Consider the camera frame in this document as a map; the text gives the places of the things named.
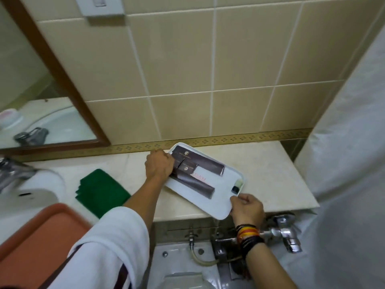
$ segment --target white sink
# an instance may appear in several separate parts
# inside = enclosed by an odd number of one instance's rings
[[[30,132],[36,127],[46,128],[49,131],[44,144],[96,140],[90,127],[73,106],[44,116],[25,131]]]
[[[45,207],[65,201],[65,183],[54,171],[40,170],[0,194],[0,244]]]

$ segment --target green cloth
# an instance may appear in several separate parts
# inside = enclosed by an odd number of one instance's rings
[[[101,169],[82,178],[76,194],[75,198],[99,219],[131,197],[116,180]]]

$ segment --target shower curtain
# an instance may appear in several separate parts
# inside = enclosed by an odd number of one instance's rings
[[[385,288],[385,29],[315,126],[295,165],[321,207],[303,253],[280,254],[299,288]]]

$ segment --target faucet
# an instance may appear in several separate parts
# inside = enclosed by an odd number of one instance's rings
[[[17,179],[29,179],[33,177],[37,169],[18,162],[8,157],[0,161],[0,193],[9,184]]]
[[[49,131],[46,128],[36,127],[30,132],[16,134],[13,139],[22,147],[43,145]]]
[[[294,220],[295,215],[291,213],[273,216],[267,220],[268,223],[273,223],[272,227],[261,231],[261,237],[264,239],[282,238],[288,252],[301,252],[301,242],[297,238],[297,233],[293,227]]]

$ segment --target bracelet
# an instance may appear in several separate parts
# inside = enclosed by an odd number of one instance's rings
[[[241,248],[243,259],[246,259],[249,251],[258,243],[264,243],[262,237],[259,236],[259,230],[255,225],[244,224],[236,227],[237,242]]]

